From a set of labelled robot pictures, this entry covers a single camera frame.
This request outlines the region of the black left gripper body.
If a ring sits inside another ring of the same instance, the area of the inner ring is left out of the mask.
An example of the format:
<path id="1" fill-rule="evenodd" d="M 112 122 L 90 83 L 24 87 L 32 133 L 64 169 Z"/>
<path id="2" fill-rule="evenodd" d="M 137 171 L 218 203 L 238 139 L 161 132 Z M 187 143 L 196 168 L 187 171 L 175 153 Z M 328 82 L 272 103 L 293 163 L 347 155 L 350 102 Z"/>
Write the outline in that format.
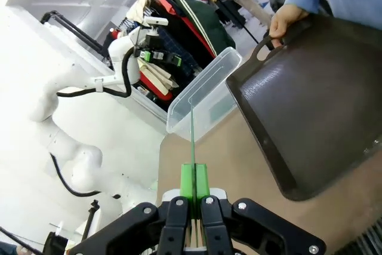
<path id="1" fill-rule="evenodd" d="M 148 61 L 172 62 L 172 54 L 165 49 L 164 41 L 160 36 L 146 35 L 145 43 L 145 49 L 149 52 Z"/>

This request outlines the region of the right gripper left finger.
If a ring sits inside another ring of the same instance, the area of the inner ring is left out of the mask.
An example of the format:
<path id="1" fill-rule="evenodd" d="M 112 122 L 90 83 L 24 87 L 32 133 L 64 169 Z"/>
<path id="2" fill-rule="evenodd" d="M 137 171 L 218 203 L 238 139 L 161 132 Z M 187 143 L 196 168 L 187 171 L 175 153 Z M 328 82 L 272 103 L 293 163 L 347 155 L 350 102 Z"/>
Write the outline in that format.
<path id="1" fill-rule="evenodd" d="M 182 254 L 193 204 L 195 166 L 181 166 L 178 196 L 160 206 L 142 202 L 69 250 L 69 254 L 141 254 L 157 246 L 158 254 Z"/>

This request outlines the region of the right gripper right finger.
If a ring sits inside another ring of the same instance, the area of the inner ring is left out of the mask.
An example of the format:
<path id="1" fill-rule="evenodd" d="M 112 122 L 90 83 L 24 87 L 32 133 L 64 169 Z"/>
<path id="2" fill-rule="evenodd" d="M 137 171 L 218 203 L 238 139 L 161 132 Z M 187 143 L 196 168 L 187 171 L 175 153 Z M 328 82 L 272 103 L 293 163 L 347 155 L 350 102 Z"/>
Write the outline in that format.
<path id="1" fill-rule="evenodd" d="M 257 254 L 325 254 L 326 244 L 249 198 L 213 195 L 207 166 L 196 165 L 196 196 L 208 254 L 235 254 L 233 241 Z"/>

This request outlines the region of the person's right hand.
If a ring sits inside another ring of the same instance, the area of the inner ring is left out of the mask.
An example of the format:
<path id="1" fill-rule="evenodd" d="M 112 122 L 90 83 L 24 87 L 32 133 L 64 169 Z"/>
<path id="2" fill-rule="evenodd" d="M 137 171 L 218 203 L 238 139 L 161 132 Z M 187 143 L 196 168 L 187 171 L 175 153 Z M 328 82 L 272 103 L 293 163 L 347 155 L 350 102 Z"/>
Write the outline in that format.
<path id="1" fill-rule="evenodd" d="M 285 4 L 277 10 L 272 17 L 269 36 L 272 38 L 272 44 L 275 48 L 281 46 L 281 38 L 287 32 L 287 28 L 293 23 L 307 17 L 309 12 L 294 4 Z"/>

